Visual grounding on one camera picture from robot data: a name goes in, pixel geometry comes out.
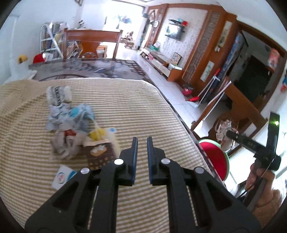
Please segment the yellow carton box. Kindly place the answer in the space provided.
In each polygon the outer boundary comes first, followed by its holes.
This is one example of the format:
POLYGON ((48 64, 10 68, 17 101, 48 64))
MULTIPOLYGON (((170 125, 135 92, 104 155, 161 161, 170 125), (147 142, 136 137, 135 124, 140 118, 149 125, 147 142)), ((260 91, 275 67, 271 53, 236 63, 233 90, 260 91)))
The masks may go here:
POLYGON ((93 141, 101 141, 107 138, 107 134, 105 129, 103 128, 96 128, 95 130, 89 132, 89 137, 93 141))

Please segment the grey plastic bag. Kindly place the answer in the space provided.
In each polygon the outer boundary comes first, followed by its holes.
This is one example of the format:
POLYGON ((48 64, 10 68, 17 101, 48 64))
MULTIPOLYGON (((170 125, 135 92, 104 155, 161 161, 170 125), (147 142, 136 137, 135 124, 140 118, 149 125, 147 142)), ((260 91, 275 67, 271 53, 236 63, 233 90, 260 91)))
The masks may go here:
POLYGON ((70 116, 72 107, 62 103, 58 106, 49 105, 50 114, 47 117, 46 129, 49 132, 75 129, 75 120, 70 116))

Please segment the white blue card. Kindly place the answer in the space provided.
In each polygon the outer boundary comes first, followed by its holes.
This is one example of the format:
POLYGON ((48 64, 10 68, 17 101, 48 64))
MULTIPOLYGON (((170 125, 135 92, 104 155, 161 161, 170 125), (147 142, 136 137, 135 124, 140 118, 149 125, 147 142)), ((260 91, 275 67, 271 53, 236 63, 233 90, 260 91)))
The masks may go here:
POLYGON ((65 165, 60 165, 53 182, 51 183, 52 188, 59 190, 64 184, 66 184, 74 175, 76 171, 65 165))

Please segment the wooden carved chair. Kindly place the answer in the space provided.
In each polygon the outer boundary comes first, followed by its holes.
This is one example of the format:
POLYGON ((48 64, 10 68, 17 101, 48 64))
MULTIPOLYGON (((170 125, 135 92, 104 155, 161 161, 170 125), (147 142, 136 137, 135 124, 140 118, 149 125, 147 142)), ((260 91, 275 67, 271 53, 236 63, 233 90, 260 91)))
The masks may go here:
POLYGON ((235 142, 226 136, 226 131, 231 130, 241 134, 251 123, 259 130, 268 120, 264 118, 254 104, 235 87, 229 77, 225 77, 217 95, 207 104, 200 117, 192 123, 191 131, 194 131, 200 122, 207 119, 207 116, 224 96, 232 100, 231 109, 222 113, 215 120, 208 132, 208 136, 205 138, 219 143, 221 148, 227 152, 234 148, 235 142))

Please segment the striped yellow white cloth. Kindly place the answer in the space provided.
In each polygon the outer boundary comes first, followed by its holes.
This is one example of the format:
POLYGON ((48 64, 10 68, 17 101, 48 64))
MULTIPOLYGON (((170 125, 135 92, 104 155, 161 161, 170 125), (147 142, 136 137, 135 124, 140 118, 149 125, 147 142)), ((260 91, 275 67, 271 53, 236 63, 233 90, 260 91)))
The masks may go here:
POLYGON ((135 184, 119 188, 117 232, 169 232, 166 189, 149 182, 147 138, 182 167, 207 163, 158 89, 138 80, 21 80, 1 86, 1 199, 8 211, 24 227, 55 193, 51 183, 62 162, 50 159, 46 90, 64 85, 71 88, 72 106, 90 105, 101 127, 115 128, 121 149, 138 139, 135 184))

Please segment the blue white crumpled wrapper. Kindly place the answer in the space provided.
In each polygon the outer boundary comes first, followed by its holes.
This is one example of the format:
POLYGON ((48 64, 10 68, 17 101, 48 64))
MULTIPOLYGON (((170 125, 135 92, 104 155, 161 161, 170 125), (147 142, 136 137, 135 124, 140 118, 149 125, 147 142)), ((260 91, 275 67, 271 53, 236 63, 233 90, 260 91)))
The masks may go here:
POLYGON ((90 123, 95 121, 95 114, 88 104, 79 104, 69 113, 72 129, 75 131, 88 132, 90 123))

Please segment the red dustpan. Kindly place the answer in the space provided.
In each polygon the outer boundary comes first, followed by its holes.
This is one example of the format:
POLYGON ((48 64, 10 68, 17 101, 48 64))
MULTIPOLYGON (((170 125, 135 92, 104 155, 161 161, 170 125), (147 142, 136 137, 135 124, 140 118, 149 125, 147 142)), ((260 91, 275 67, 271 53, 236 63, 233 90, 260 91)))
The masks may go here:
POLYGON ((187 101, 188 101, 188 102, 196 103, 196 102, 199 102, 199 101, 200 101, 200 97, 199 97, 199 96, 192 97, 192 98, 188 99, 187 101))

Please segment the patterned paper cup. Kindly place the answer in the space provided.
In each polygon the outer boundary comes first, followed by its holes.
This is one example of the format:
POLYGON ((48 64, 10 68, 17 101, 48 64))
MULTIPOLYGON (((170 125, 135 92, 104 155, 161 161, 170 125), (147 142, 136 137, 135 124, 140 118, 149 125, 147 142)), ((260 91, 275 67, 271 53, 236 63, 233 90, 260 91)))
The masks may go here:
POLYGON ((69 86, 49 86, 46 89, 46 97, 48 104, 53 106, 72 101, 72 93, 69 86))

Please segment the framed picture on cabinet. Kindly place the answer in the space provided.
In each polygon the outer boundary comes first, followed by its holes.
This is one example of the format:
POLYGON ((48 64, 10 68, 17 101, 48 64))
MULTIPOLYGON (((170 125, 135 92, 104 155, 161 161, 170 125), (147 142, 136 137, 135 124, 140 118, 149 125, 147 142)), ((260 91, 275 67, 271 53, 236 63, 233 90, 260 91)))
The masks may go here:
POLYGON ((175 52, 171 58, 171 63, 173 65, 177 66, 179 64, 181 58, 182 57, 178 53, 175 52))

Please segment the grey patterned table cover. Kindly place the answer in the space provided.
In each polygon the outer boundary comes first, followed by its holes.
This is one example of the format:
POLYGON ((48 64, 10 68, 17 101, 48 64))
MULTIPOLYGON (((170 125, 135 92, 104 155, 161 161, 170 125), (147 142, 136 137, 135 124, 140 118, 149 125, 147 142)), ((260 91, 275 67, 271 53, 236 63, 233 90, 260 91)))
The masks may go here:
POLYGON ((49 81, 70 78, 121 78, 143 80, 153 84, 145 71, 133 60, 110 58, 67 59, 63 61, 41 62, 29 65, 35 70, 33 78, 49 81))

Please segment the red bag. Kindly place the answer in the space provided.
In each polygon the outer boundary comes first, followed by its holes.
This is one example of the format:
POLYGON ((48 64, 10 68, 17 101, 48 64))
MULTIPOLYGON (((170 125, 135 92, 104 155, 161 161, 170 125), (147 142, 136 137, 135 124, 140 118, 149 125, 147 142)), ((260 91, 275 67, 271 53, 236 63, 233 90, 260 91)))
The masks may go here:
POLYGON ((33 64, 42 63, 42 62, 45 62, 45 59, 42 53, 37 54, 33 59, 33 64))

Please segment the yellow tape roll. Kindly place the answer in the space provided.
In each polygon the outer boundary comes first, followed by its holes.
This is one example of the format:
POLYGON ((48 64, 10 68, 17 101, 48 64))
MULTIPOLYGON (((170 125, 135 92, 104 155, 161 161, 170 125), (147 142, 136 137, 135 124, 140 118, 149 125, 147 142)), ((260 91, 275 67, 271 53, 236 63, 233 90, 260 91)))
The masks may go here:
POLYGON ((27 61, 28 60, 28 57, 26 56, 26 55, 20 55, 19 57, 18 57, 18 63, 19 64, 22 64, 23 62, 25 62, 25 61, 27 61))

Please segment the wooden bench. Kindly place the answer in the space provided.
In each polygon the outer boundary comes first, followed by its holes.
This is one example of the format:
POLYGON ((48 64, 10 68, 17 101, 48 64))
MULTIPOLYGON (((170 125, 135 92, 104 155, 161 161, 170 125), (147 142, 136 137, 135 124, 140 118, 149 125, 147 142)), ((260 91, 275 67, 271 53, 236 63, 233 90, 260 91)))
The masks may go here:
POLYGON ((113 31, 100 31, 100 30, 69 30, 64 29, 64 46, 63 46, 63 59, 67 58, 68 42, 80 41, 84 43, 83 49, 85 52, 96 52, 96 49, 102 42, 115 43, 115 49, 112 58, 115 59, 122 37, 123 30, 119 32, 113 31))

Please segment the white metal rack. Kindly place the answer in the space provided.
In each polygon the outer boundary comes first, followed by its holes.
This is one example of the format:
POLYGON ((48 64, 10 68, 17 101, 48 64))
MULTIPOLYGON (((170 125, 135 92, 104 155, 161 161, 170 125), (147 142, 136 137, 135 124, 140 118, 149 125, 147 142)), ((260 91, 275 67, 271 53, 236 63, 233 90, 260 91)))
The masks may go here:
POLYGON ((63 59, 63 35, 66 22, 47 22, 41 26, 39 33, 40 53, 48 52, 53 60, 63 59))

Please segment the wall television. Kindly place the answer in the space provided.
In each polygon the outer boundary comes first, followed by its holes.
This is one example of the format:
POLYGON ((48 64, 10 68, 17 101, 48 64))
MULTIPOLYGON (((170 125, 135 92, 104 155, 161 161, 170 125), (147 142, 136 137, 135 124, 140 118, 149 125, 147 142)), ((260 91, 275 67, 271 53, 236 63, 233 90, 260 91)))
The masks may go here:
POLYGON ((183 33, 184 33, 184 26, 169 23, 166 29, 165 36, 175 40, 180 40, 182 38, 183 33))

